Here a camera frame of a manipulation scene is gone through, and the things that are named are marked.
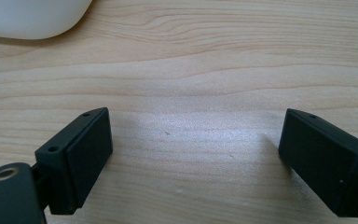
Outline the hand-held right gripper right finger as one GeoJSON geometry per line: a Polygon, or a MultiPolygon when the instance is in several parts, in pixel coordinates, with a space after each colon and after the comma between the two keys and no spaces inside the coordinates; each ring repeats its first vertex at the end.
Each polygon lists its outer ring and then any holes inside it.
{"type": "Polygon", "coordinates": [[[287,109],[279,156],[339,217],[358,217],[358,138],[330,122],[287,109]]]}

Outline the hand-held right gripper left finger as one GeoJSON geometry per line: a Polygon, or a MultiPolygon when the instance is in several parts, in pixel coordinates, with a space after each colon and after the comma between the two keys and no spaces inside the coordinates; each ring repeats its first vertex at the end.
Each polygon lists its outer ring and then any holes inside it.
{"type": "Polygon", "coordinates": [[[106,107],[81,114],[40,147],[36,165],[50,183],[50,212],[72,215],[82,207],[112,153],[106,107]]]}

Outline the white rounded container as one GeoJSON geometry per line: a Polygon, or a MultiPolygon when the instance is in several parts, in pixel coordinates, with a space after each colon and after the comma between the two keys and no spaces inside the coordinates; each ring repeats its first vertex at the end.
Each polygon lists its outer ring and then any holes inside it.
{"type": "Polygon", "coordinates": [[[0,0],[0,37],[37,40],[74,27],[92,0],[0,0]]]}

